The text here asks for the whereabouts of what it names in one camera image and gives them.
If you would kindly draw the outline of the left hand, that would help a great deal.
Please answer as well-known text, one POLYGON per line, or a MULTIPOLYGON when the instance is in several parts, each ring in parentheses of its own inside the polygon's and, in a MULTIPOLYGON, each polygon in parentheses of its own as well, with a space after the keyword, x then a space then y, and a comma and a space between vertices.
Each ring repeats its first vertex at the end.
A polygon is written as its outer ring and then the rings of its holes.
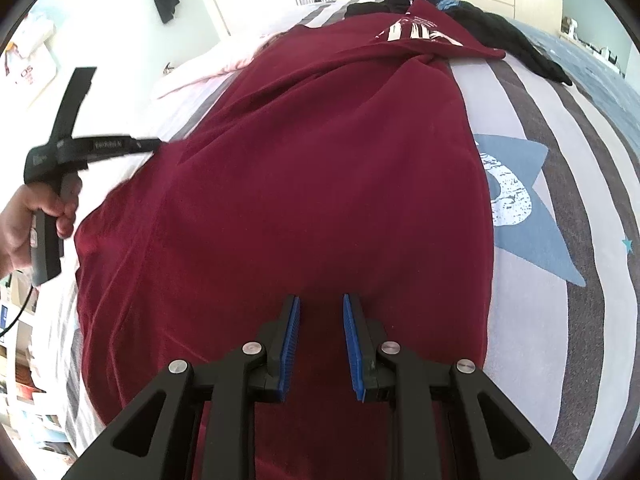
POLYGON ((70 192, 65 198, 42 182, 23 184, 17 189, 1 213, 2 278, 32 265, 30 229, 36 211, 42 210, 55 218, 56 232, 62 240, 72 236, 81 189, 80 177, 70 179, 70 192))

